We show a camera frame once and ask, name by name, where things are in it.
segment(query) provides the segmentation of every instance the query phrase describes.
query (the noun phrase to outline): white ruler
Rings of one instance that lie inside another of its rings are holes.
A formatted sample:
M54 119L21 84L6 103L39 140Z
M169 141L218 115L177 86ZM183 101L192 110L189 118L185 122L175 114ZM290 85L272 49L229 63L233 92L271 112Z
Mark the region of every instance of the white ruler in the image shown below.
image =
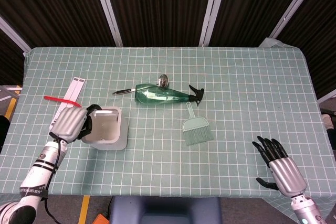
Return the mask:
M70 87L68 88L67 93L64 96L64 99L66 100L70 100L73 102L76 102L77 98L79 97L79 93L82 90L83 86L85 83L85 79L82 78L77 78L74 77L74 79L72 80ZM61 105L59 106L53 121L51 122L50 126L49 126L49 130L51 130L51 128L53 128L53 125L56 123L60 113L62 112L62 110L64 108L70 108L73 107L72 104L70 103L66 103L66 102L62 102Z

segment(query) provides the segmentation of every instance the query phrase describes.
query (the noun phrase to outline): black spray nozzle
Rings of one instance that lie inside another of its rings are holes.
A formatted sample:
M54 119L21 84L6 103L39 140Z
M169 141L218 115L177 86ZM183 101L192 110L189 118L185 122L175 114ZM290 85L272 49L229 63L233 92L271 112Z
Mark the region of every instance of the black spray nozzle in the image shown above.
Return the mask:
M196 102L196 104L197 104L197 106L199 105L199 103L201 102L201 100L202 100L202 98L203 98L203 95L204 95L204 89L202 88L202 89L196 89L196 88L194 88L193 86L191 86L190 84L189 84L189 88L191 88L192 89L192 91L194 91L195 92L195 94L196 95L192 95L192 94L190 94L189 95L189 101L191 101L191 102Z

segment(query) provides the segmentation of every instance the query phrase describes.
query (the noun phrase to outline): robotic arm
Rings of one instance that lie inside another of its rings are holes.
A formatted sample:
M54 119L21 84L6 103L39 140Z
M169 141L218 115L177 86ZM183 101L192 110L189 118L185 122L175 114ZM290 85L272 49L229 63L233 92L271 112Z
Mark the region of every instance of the robotic arm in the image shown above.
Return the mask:
M62 110L49 133L54 141L45 145L21 184L22 199L0 206L0 224L32 224L41 200L45 200L46 210L51 215L46 202L52 176L67 154L67 145L91 133L89 114L93 110L101 110L101 107L93 104L87 109L74 107Z
M290 197L292 209L301 224L326 224L315 202L303 194L307 184L283 146L275 139L269 140L261 136L258 139L263 146L254 141L252 143L271 169L275 183L261 178L257 178L257 181L266 188L279 190L286 197Z

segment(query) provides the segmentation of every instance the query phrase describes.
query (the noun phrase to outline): green grid tablecloth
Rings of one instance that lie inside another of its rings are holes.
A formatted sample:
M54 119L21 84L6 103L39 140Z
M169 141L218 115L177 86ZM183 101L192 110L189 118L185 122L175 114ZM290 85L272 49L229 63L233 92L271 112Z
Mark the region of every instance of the green grid tablecloth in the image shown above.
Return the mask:
M51 138L49 125L73 77L86 79L77 100L118 106L129 122L122 151L99 151L76 141L57 172L53 194L263 197L293 217L290 199L259 186L272 175L251 142L278 139L297 163L311 195L327 215L336 201L335 162L305 57L297 48L35 48L26 55L22 94L0 156L1 193L21 182ZM155 83L205 89L198 116L216 141L187 147L181 125L186 105L147 108L116 90Z

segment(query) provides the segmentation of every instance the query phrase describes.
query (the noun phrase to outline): silver ladle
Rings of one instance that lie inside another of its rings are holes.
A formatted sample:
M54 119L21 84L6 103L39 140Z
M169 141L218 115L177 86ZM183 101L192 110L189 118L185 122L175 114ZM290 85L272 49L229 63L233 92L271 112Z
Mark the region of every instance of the silver ladle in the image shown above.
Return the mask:
M169 84L168 76L165 74L160 75L158 78L158 83L156 85L158 85L161 88L166 88L168 87L168 84ZM135 91L135 89L123 89L114 92L113 95L127 94L133 91Z

